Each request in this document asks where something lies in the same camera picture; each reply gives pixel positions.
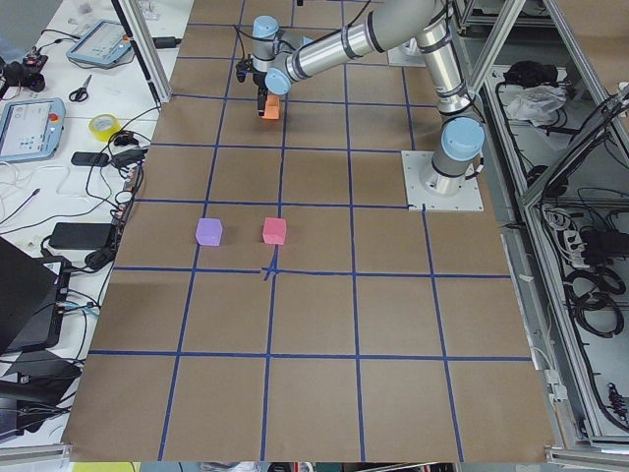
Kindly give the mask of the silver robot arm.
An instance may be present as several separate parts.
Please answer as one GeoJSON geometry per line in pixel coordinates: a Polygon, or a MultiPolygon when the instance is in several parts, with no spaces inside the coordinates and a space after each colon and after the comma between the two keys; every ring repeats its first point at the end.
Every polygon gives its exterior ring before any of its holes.
{"type": "Polygon", "coordinates": [[[285,95],[298,82],[414,43],[443,121],[439,145],[420,171],[420,182],[434,195],[453,197],[477,177],[470,166],[486,135],[481,120],[472,115],[474,100],[453,46],[449,13],[446,1],[387,1],[372,11],[362,9],[348,24],[316,39],[287,31],[271,16],[258,16],[247,35],[252,51],[237,63],[236,77],[253,80],[257,112],[263,114],[271,95],[285,95]]]}

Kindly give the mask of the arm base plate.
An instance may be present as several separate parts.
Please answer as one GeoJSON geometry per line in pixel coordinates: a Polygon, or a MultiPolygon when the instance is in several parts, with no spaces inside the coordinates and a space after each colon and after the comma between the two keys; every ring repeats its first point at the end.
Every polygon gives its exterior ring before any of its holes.
{"type": "Polygon", "coordinates": [[[444,177],[432,166],[432,151],[403,150],[402,170],[409,211],[480,212],[483,200],[472,163],[461,177],[444,177]]]}
{"type": "Polygon", "coordinates": [[[387,51],[388,64],[393,67],[424,68],[426,61],[414,38],[387,51]]]}

